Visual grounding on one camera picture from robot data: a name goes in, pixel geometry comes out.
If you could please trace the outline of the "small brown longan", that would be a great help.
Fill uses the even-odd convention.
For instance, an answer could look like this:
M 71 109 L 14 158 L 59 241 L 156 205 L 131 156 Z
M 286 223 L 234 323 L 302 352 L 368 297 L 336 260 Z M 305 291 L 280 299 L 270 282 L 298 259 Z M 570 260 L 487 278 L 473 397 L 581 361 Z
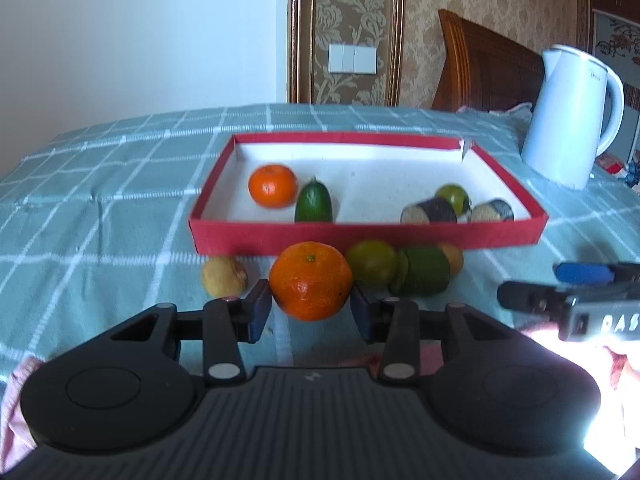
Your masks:
M 446 256 L 451 275 L 458 275 L 464 267 L 464 255 L 462 250 L 454 244 L 442 242 L 437 247 Z

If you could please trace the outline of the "orange mandarin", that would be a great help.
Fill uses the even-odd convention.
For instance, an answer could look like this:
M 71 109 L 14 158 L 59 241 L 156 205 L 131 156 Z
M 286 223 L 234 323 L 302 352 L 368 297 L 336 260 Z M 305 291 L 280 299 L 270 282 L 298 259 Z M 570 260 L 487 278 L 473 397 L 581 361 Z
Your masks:
M 269 286 L 280 309 L 302 322 L 320 322 L 342 310 L 352 289 L 352 270 L 333 246 L 303 242 L 280 253 Z
M 279 209 L 295 202 L 297 178 L 288 166 L 271 164 L 257 168 L 248 179 L 248 192 L 256 204 Z

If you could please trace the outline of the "dark sushi roll piece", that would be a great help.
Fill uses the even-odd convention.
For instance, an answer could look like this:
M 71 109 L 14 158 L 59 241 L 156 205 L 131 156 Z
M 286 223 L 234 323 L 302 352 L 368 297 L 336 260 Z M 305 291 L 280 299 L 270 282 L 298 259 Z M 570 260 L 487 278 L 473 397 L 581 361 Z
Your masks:
M 456 223 L 454 207 L 441 197 L 433 197 L 405 207 L 400 214 L 402 224 Z

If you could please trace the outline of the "yellow-green lime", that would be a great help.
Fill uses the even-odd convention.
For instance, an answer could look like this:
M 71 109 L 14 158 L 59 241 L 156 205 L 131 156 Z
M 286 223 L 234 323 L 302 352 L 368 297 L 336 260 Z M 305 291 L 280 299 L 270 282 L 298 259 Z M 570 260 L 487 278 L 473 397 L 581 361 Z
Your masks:
M 463 217 L 472 209 L 468 192 L 461 185 L 447 183 L 435 192 L 435 196 L 446 200 L 458 217 Z

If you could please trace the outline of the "small green cucumber piece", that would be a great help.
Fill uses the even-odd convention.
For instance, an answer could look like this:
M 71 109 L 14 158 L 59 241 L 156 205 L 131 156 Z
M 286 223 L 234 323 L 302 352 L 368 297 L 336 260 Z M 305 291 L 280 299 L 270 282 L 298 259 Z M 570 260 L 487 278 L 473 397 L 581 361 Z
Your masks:
M 333 207 L 329 190 L 312 178 L 299 193 L 295 212 L 295 222 L 331 222 Z

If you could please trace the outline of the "tan round fruit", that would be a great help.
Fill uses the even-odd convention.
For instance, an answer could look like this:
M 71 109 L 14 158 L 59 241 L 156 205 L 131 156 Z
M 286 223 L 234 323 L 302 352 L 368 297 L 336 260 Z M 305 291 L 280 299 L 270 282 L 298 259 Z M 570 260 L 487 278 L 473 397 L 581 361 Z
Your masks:
M 203 264 L 201 281 L 213 298 L 241 296 L 247 286 L 247 272 L 233 257 L 216 256 Z

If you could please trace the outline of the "green cucumber chunk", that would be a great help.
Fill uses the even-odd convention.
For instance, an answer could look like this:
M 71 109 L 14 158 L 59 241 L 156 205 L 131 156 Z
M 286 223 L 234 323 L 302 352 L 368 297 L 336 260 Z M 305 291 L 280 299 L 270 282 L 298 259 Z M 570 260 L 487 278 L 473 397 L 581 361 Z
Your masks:
M 397 253 L 398 267 L 388 290 L 395 296 L 432 296 L 450 281 L 450 264 L 436 246 L 411 246 Z

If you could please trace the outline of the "green-yellow citrus fruit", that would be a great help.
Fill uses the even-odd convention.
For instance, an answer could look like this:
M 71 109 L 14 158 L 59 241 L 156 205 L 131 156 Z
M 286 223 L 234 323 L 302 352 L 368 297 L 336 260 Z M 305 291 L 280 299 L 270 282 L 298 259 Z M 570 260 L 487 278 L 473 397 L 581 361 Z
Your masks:
M 398 268 L 396 250 L 382 240 L 363 240 L 346 252 L 346 260 L 357 281 L 371 288 L 384 288 L 395 277 Z

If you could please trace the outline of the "white electric kettle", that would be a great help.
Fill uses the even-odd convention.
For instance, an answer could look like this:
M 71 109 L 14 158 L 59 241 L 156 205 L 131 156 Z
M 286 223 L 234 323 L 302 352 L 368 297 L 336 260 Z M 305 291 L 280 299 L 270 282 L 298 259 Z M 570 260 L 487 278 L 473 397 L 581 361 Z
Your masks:
M 542 62 L 544 81 L 521 158 L 546 179 L 582 190 L 620 131 L 624 86 L 611 67 L 573 47 L 555 44 Z

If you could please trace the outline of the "red shallow cardboard box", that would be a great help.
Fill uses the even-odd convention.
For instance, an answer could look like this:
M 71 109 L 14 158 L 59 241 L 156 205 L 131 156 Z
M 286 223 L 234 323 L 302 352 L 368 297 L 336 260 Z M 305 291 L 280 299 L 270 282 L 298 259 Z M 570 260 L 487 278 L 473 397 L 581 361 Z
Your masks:
M 259 206 L 250 175 L 268 164 L 298 183 L 318 179 L 330 193 L 330 222 L 297 223 L 294 209 Z M 457 184 L 473 205 L 504 200 L 508 221 L 403 224 L 401 211 Z M 444 240 L 463 249 L 533 245 L 549 216 L 508 170 L 470 139 L 399 133 L 237 133 L 224 146 L 189 217 L 201 255 L 276 256 L 313 240 L 344 252 L 360 240 L 395 247 Z

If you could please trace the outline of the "green plaid bedsheet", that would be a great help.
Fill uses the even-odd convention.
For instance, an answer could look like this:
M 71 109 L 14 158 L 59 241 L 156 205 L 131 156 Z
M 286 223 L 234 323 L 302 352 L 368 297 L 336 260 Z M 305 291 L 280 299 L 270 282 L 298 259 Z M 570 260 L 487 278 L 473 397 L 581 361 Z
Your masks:
M 526 125 L 514 116 L 264 104 L 107 122 L 58 136 L 2 178 L 2 396 L 17 393 L 14 373 L 29 356 L 53 359 L 159 302 L 206 303 L 188 218 L 229 136 L 349 130 L 473 140 L 548 212 L 538 244 L 468 252 L 424 309 L 462 301 L 520 327 L 524 316 L 498 305 L 500 283 L 552 282 L 560 261 L 639 257 L 638 196 L 599 169 L 580 192 L 537 176 L 521 161 Z

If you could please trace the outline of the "pink towel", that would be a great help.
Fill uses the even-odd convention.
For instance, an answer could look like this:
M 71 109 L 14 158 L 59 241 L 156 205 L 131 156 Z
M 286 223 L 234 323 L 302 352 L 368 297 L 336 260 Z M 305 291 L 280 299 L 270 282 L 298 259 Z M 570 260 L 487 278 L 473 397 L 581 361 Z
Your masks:
M 0 468 L 5 474 L 36 448 L 21 409 L 21 395 L 27 379 L 44 364 L 35 356 L 26 356 L 9 376 L 1 402 Z

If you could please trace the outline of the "white wall switch panel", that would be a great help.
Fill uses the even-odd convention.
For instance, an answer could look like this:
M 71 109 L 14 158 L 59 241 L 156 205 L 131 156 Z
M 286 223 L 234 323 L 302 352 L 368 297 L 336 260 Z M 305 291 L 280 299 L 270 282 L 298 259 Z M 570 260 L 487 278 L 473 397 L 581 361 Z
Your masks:
M 353 46 L 352 44 L 330 44 L 328 72 L 332 74 L 375 75 L 378 72 L 378 49 L 376 47 Z

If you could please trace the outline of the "gold wallpaper frame trim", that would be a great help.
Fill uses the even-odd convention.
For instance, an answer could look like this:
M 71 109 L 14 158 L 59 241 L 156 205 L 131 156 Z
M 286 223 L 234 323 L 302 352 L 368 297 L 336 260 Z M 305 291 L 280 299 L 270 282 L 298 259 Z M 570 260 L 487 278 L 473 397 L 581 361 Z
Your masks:
M 405 0 L 288 0 L 288 102 L 395 106 Z M 337 47 L 367 48 L 373 67 L 330 70 Z

